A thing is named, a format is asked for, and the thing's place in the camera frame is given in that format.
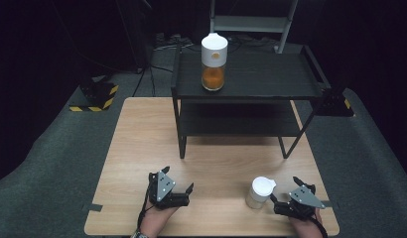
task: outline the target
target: white shelf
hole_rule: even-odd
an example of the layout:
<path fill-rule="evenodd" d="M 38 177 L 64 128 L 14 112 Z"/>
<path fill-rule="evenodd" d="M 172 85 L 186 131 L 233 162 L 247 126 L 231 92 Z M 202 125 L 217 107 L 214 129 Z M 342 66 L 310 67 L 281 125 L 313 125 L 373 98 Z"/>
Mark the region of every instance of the white shelf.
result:
<path fill-rule="evenodd" d="M 286 17 L 215 16 L 213 18 L 215 31 L 283 33 L 286 24 Z"/>
<path fill-rule="evenodd" d="M 215 0 L 211 0 L 210 31 L 212 33 L 216 31 L 281 33 L 279 46 L 274 47 L 275 52 L 281 54 L 299 2 L 299 0 L 290 1 L 291 6 L 287 17 L 244 17 L 216 15 Z"/>

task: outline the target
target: human hand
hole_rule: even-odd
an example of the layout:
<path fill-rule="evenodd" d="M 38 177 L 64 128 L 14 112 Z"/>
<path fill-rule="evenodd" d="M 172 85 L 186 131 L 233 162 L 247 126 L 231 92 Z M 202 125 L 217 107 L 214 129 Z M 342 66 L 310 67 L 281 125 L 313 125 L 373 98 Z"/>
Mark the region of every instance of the human hand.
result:
<path fill-rule="evenodd" d="M 164 229 L 169 218 L 179 209 L 179 207 L 170 207 L 160 210 L 154 207 L 150 200 L 147 200 L 145 206 L 145 216 L 142 220 L 140 231 L 149 238 L 156 238 Z"/>
<path fill-rule="evenodd" d="M 319 223 L 322 224 L 322 217 L 320 210 L 318 208 L 315 209 L 315 215 L 313 218 L 317 219 Z M 322 233 L 319 230 L 318 226 L 310 220 L 300 220 L 294 217 L 289 217 L 291 225 L 297 232 L 297 235 L 300 238 L 322 238 Z"/>

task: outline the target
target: shelf tier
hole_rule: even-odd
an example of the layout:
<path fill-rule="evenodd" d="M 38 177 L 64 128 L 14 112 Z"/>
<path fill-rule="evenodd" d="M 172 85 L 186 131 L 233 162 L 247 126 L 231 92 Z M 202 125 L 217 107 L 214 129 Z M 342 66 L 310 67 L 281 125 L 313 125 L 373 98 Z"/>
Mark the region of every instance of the shelf tier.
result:
<path fill-rule="evenodd" d="M 285 17 L 215 16 L 215 31 L 283 33 L 287 24 Z"/>
<path fill-rule="evenodd" d="M 201 54 L 179 54 L 173 88 L 183 99 L 308 100 L 321 98 L 322 87 L 304 55 L 234 52 L 227 57 L 225 84 L 209 92 L 201 84 Z"/>
<path fill-rule="evenodd" d="M 300 132 L 290 101 L 197 102 L 182 100 L 183 136 L 296 137 Z"/>

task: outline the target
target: gray carpet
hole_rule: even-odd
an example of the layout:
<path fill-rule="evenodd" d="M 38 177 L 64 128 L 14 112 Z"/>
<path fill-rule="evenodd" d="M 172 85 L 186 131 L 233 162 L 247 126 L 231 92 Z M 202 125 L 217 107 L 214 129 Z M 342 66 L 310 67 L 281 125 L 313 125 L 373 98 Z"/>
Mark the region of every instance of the gray carpet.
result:
<path fill-rule="evenodd" d="M 297 49 L 287 45 L 284 53 Z M 173 50 L 154 52 L 152 64 L 172 68 L 173 56 Z M 147 69 L 135 96 L 152 96 L 153 83 L 155 96 L 170 96 L 171 74 L 152 68 L 152 75 L 154 82 Z M 133 73 L 114 75 L 111 82 L 119 89 L 107 111 L 62 109 L 26 161 L 0 180 L 0 238 L 88 237 L 86 207 L 123 101 L 139 79 Z M 75 92 L 68 104 L 78 96 Z M 307 131 L 339 222 L 338 237 L 407 237 L 407 177 L 357 95 L 348 89 L 344 96 L 355 117 L 315 117 Z M 309 103 L 297 106 L 308 115 Z"/>

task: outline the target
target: black metal shelf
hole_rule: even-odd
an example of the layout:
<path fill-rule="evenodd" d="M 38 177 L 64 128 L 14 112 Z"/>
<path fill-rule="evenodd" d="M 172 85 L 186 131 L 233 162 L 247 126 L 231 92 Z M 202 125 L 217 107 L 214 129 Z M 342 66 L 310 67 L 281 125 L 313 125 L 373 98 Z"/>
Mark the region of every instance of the black metal shelf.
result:
<path fill-rule="evenodd" d="M 300 54 L 230 54 L 224 86 L 216 92 L 203 88 L 201 72 L 201 54 L 178 48 L 171 87 L 181 158 L 188 136 L 278 137 L 288 158 L 331 90 L 306 46 Z M 290 100 L 317 102 L 302 128 Z M 296 137 L 288 152 L 282 137 Z"/>

